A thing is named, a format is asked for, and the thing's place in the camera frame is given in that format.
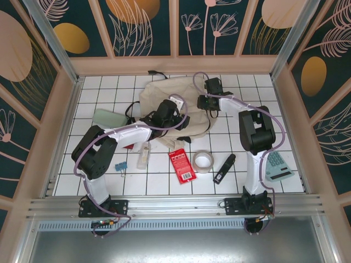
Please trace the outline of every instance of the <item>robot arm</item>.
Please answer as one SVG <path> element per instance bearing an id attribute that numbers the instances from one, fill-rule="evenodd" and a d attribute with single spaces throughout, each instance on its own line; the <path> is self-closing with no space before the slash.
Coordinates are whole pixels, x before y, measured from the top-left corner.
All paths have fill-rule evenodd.
<path id="1" fill-rule="evenodd" d="M 83 139 L 77 145 L 72 153 L 72 159 L 76 162 L 83 150 L 97 137 L 104 133 L 110 135 L 98 140 L 95 146 L 88 150 L 79 162 L 78 169 L 82 170 L 86 175 L 86 183 L 91 198 L 103 208 L 109 208 L 110 195 L 107 191 L 105 176 L 110 166 L 113 155 L 117 148 L 123 148 L 128 145 L 139 142 L 149 141 L 162 135 L 162 131 L 155 128 L 169 128 L 180 123 L 184 115 L 179 114 L 177 104 L 174 102 L 176 98 L 171 97 L 164 100 L 158 107 L 157 111 L 151 112 L 139 121 L 122 127 L 119 131 L 111 133 L 113 129 L 101 129 L 97 125 L 92 126 L 86 132 Z M 189 124 L 190 117 L 187 116 L 183 124 L 177 129 L 186 128 Z"/>
<path id="2" fill-rule="evenodd" d="M 205 81 L 205 88 L 208 94 L 232 95 L 230 92 L 223 92 L 219 79 L 212 78 Z M 268 155 L 267 150 L 272 149 L 275 142 L 275 132 L 272 120 L 261 112 L 248 108 L 243 104 L 227 97 L 212 97 L 200 95 L 197 107 L 210 111 L 223 111 L 234 116 L 239 121 L 240 142 L 247 154 L 247 177 L 243 189 L 242 201 L 247 211 L 258 210 L 262 203 L 267 202 L 267 191 L 263 187 L 265 176 L 260 179 L 260 172 L 265 171 Z M 265 106 L 259 109 L 269 112 Z"/>

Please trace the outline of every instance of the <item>dark teal wallpaper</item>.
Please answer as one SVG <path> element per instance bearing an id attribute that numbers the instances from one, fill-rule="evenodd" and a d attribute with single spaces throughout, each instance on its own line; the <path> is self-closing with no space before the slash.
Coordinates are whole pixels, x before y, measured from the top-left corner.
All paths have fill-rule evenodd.
<path id="1" fill-rule="evenodd" d="M 212 4 L 179 1 L 179 55 L 234 54 L 248 0 Z"/>
<path id="2" fill-rule="evenodd" d="M 347 217 L 347 220 L 349 221 L 349 224 L 351 226 L 351 205 L 347 205 L 344 207 L 344 211 Z"/>
<path id="3" fill-rule="evenodd" d="M 1 232 L 2 226 L 5 223 L 6 216 L 7 216 L 7 211 L 0 209 L 0 232 Z"/>
<path id="4" fill-rule="evenodd" d="M 40 34 L 40 36 L 42 37 L 42 39 L 46 42 L 47 47 L 50 49 L 51 53 L 53 54 L 53 56 L 55 57 L 56 62 L 61 66 L 61 62 L 58 60 L 58 58 L 56 57 L 55 53 L 53 52 L 52 48 L 50 47 L 50 45 L 48 44 L 48 42 L 46 41 L 42 31 L 39 29 L 37 23 L 34 22 L 34 19 L 32 18 L 32 16 L 29 14 L 28 9 L 26 8 L 26 5 L 24 5 L 22 0 L 19 0 L 20 4 L 22 5 L 24 11 L 27 13 L 27 15 L 29 16 L 29 18 L 32 21 L 32 24 L 35 26 L 35 28 L 37 29 L 38 33 Z"/>
<path id="5" fill-rule="evenodd" d="M 325 4 L 326 0 L 320 0 L 318 7 L 316 9 L 316 11 L 314 12 L 312 18 L 309 20 L 307 27 L 305 28 L 303 34 L 301 35 L 299 41 L 296 43 L 296 46 L 294 47 L 293 51 L 291 52 L 289 58 L 287 59 L 287 62 L 290 63 L 290 61 L 293 59 L 293 57 L 295 56 L 295 53 L 297 51 L 297 49 L 299 48 L 299 44 L 300 42 L 305 38 L 305 36 L 307 35 L 309 29 L 311 28 L 311 25 L 313 24 L 314 20 L 316 19 L 316 17 L 318 16 L 320 10 L 322 9 L 323 5 Z"/>
<path id="6" fill-rule="evenodd" d="M 351 191 L 351 93 L 314 126 L 314 131 L 338 194 Z"/>
<path id="7" fill-rule="evenodd" d="M 107 56 L 88 0 L 39 3 L 69 57 Z"/>
<path id="8" fill-rule="evenodd" d="M 350 18 L 349 0 L 334 1 L 291 71 L 310 117 L 351 77 Z"/>
<path id="9" fill-rule="evenodd" d="M 41 119 L 57 71 L 9 0 L 0 2 L 0 84 Z"/>
<path id="10" fill-rule="evenodd" d="M 115 56 L 169 56 L 168 0 L 99 0 Z"/>
<path id="11" fill-rule="evenodd" d="M 304 0 L 259 0 L 242 55 L 278 55 Z"/>
<path id="12" fill-rule="evenodd" d="M 0 195 L 13 198 L 36 128 L 0 98 Z"/>

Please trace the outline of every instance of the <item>red object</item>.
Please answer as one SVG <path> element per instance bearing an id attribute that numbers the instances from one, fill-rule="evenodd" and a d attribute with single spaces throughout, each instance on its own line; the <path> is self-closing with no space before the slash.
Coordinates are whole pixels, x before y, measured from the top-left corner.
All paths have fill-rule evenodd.
<path id="1" fill-rule="evenodd" d="M 128 145 L 128 146 L 123 147 L 123 148 L 132 150 L 132 149 L 133 149 L 133 147 L 134 147 L 134 144 L 131 144 L 131 145 Z"/>
<path id="2" fill-rule="evenodd" d="M 168 155 L 181 184 L 191 182 L 197 178 L 184 149 L 170 152 Z"/>

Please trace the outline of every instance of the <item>calculator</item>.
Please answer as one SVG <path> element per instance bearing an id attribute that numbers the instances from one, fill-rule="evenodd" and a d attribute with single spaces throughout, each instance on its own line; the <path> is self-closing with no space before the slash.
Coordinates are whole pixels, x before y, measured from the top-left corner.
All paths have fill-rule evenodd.
<path id="1" fill-rule="evenodd" d="M 281 181 L 292 177 L 294 172 L 287 166 L 282 156 L 273 151 L 268 155 L 267 164 L 265 166 L 265 177 L 271 181 Z"/>

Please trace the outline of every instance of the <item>small bottle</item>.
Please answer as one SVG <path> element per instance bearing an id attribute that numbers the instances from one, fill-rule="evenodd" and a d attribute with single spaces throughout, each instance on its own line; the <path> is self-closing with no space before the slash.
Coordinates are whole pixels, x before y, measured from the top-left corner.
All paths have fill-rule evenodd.
<path id="1" fill-rule="evenodd" d="M 146 141 L 142 144 L 140 149 L 137 169 L 145 170 L 146 167 L 148 166 L 149 157 L 150 157 L 150 143 Z"/>

